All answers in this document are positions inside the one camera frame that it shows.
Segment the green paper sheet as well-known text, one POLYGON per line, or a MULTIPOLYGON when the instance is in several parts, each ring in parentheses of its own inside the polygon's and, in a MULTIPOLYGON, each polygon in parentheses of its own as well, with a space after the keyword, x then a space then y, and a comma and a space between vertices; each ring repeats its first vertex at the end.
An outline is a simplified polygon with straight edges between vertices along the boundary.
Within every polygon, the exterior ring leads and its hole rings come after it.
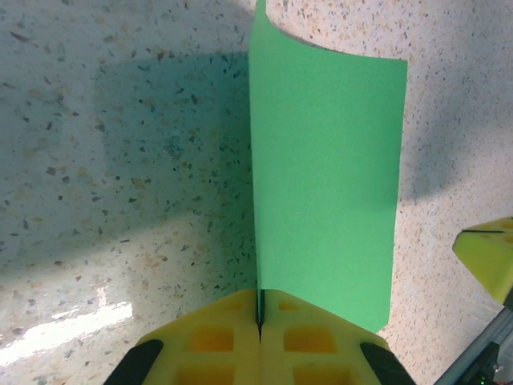
POLYGON ((289 37, 249 53, 257 281, 369 331, 389 321, 407 63, 289 37))

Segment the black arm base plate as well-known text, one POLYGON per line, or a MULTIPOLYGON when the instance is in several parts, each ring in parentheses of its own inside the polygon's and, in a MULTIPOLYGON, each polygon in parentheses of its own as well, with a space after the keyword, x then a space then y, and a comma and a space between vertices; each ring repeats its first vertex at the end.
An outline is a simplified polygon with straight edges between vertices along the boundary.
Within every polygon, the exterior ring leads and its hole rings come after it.
POLYGON ((513 385, 513 348, 500 347, 484 362, 478 385, 513 385))

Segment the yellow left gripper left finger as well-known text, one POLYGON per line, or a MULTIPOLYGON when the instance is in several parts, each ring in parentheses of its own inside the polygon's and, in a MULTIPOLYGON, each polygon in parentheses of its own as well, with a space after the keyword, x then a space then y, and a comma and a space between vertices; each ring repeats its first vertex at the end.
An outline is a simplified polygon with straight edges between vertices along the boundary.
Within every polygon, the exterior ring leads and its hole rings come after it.
POLYGON ((257 292, 240 290, 144 335, 104 385, 261 385, 257 292))

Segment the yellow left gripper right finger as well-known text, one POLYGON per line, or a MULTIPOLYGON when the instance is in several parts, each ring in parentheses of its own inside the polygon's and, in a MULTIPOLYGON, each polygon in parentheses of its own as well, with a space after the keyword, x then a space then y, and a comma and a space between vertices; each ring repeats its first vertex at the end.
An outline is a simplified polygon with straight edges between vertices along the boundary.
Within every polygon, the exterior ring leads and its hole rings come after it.
POLYGON ((416 385, 385 339, 281 290, 259 294, 261 385, 416 385))

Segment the long aluminium frame rail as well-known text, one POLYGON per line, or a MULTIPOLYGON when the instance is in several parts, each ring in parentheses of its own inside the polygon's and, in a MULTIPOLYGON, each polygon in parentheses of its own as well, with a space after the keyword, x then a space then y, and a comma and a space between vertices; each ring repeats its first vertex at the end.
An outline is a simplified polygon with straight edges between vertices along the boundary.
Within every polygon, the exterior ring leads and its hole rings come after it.
POLYGON ((478 385, 486 358, 500 347, 513 348, 513 311, 503 308, 434 385, 478 385))

